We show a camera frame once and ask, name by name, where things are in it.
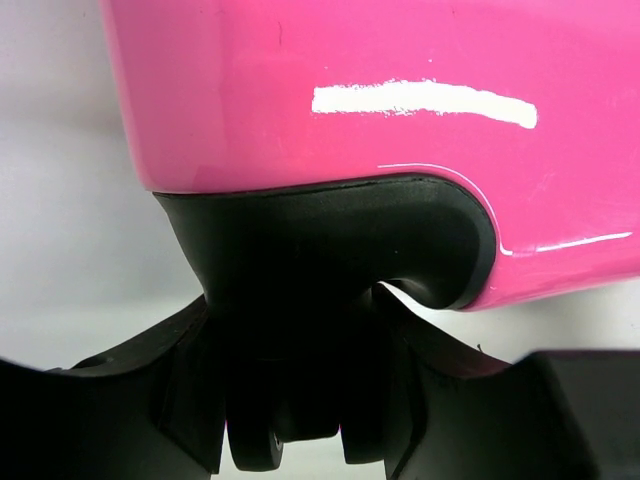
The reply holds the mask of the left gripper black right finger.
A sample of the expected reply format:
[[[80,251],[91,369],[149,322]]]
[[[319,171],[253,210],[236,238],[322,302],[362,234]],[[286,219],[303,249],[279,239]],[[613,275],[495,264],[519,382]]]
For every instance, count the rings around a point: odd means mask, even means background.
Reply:
[[[509,364],[374,291],[389,375],[390,479],[635,479],[639,354],[544,350]]]

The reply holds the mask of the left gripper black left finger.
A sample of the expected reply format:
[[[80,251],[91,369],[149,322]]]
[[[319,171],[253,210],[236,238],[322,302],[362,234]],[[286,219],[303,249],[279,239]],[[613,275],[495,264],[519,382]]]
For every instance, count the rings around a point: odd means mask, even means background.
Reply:
[[[4,479],[208,479],[224,432],[204,298],[70,369],[1,363]]]

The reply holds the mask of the pink suitcase with dark lining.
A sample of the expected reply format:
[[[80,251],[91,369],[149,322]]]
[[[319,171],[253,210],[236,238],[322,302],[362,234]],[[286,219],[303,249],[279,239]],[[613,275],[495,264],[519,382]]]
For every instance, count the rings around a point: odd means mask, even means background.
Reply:
[[[374,291],[480,311],[639,273],[635,1],[105,1],[133,163],[209,309],[237,468],[383,461]]]

